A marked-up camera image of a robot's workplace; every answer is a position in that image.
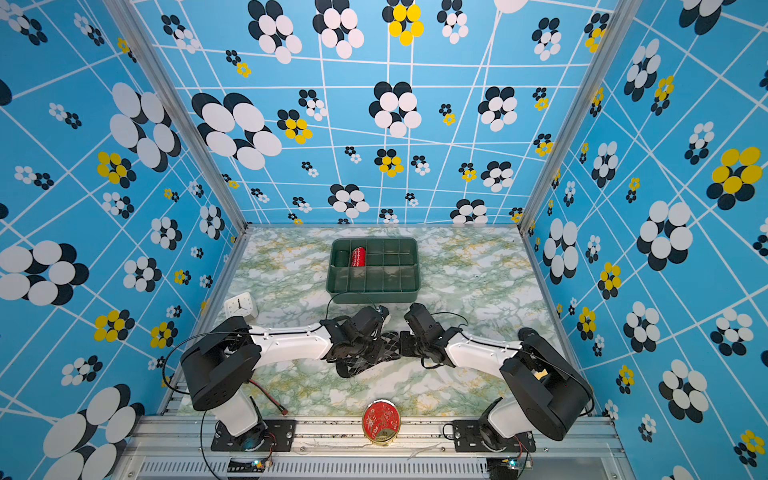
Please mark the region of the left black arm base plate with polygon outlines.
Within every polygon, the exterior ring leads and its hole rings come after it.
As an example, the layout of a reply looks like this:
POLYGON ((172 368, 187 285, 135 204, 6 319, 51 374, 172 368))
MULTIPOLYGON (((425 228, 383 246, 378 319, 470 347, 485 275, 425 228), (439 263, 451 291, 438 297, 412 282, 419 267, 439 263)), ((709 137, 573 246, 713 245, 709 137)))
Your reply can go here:
POLYGON ((290 452, 297 421, 267 419, 240 436, 233 436, 218 421, 210 448, 214 452, 290 452))

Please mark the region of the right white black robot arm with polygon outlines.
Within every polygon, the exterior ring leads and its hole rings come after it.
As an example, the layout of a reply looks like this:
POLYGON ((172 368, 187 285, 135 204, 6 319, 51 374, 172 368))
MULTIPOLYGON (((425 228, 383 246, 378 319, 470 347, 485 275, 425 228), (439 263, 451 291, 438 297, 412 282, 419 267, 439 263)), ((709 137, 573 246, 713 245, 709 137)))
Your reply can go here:
POLYGON ((514 342, 500 342, 444 328, 414 303, 404 318, 411 330, 410 355, 434 366, 477 370, 503 379, 511 395, 486 408, 478 420, 486 447, 499 451, 519 434, 537 431, 561 441, 594 406, 588 382, 539 333, 523 327, 514 342))

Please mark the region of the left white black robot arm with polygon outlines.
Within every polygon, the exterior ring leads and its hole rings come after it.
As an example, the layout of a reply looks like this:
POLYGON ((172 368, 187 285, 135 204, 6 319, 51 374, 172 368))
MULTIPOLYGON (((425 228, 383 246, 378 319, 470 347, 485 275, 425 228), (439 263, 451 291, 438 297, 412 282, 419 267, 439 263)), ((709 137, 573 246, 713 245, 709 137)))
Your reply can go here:
POLYGON ((248 325, 242 316, 230 317, 181 357, 193 408, 212 412, 234 437, 249 434, 263 424, 255 401, 242 388, 257 367, 323 360, 335 365, 340 377, 353 377, 395 357, 386 348, 398 341, 382 333, 388 317, 386 307, 366 306, 353 316, 294 329, 265 329, 248 325))

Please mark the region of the red soda can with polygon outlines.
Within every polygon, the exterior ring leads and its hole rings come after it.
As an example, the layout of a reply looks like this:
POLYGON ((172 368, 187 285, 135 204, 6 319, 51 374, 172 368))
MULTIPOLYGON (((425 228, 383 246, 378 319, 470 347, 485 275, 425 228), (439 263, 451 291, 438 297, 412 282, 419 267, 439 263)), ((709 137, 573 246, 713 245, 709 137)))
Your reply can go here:
POLYGON ((367 250, 365 247, 356 247, 350 254, 351 267, 365 267, 367 260, 367 250))

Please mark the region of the black computer mouse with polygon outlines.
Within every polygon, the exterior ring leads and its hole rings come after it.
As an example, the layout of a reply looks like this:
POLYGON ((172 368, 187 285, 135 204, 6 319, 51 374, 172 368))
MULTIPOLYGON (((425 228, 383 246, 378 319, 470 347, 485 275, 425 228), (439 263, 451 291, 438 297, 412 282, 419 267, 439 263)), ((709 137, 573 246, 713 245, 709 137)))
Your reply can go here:
POLYGON ((522 327, 518 330, 518 339, 520 341, 525 341, 532 336, 538 336, 538 332, 531 327, 522 327))

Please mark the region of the green compartment tray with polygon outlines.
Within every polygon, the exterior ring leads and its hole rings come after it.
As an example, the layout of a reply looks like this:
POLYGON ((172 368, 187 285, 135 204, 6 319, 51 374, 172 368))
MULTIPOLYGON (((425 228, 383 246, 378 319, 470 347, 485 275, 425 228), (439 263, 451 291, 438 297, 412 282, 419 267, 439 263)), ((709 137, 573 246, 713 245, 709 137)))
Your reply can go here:
POLYGON ((414 302, 421 288, 419 251, 412 237, 352 237, 331 244, 326 291, 338 304, 414 302), (336 250, 365 247, 365 267, 333 265, 336 250))

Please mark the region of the black grey argyle sock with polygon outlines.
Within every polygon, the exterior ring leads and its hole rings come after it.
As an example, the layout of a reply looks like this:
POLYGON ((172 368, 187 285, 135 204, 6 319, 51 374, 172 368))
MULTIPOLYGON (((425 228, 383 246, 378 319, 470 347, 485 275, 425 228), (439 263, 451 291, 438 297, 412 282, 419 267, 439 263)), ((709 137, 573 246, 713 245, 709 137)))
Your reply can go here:
POLYGON ((338 360, 336 372, 341 378, 351 378, 380 363, 399 360, 400 334, 384 332, 369 346, 362 355, 338 360))

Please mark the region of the red round tin lid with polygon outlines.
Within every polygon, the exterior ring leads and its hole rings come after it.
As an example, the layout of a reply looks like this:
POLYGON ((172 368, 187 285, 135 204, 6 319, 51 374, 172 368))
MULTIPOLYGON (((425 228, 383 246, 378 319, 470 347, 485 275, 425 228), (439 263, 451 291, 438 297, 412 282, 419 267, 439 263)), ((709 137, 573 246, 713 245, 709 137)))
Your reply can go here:
POLYGON ((401 415, 389 400, 373 401, 362 417, 365 437, 375 445, 386 446, 394 441, 401 427, 401 415))

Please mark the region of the aluminium front rail frame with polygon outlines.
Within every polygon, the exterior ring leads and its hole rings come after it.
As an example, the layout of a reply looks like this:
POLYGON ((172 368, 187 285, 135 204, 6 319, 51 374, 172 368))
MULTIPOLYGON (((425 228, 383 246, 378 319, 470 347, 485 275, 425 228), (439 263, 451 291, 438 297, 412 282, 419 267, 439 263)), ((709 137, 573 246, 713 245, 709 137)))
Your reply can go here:
POLYGON ((214 427, 197 417, 139 423, 116 479, 632 479, 613 424, 579 420, 565 440, 531 435, 533 452, 459 452, 448 419, 406 417, 386 446, 368 440, 360 418, 304 417, 288 452, 213 452, 214 427))

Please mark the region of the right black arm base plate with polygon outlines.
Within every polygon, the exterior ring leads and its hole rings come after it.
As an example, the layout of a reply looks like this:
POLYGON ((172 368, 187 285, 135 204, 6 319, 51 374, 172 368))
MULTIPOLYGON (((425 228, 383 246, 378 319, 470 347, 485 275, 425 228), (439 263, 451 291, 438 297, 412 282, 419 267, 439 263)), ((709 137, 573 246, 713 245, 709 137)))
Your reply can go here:
POLYGON ((501 439, 491 444, 484 439, 478 420, 454 420, 450 426, 452 432, 449 437, 458 453, 512 453, 518 455, 534 453, 537 450, 532 432, 523 432, 510 439, 501 439))

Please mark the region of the white square clock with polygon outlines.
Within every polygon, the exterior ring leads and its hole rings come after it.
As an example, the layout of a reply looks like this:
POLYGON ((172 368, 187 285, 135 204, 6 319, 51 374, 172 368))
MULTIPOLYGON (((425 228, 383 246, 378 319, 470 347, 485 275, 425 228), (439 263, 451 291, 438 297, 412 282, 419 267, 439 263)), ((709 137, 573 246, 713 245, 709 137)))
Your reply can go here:
POLYGON ((242 316, 246 321, 253 321, 259 315, 257 305, 249 292, 227 299, 224 302, 224 311, 227 318, 242 316))

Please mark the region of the dark green roll in tray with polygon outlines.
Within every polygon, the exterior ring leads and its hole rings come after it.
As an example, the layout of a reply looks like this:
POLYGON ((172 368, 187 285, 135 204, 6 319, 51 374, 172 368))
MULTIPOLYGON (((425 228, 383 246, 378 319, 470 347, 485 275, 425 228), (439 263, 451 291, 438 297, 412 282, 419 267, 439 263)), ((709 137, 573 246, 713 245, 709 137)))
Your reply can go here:
POLYGON ((334 252, 333 265, 335 267, 348 267, 350 264, 350 252, 346 249, 339 249, 334 252))

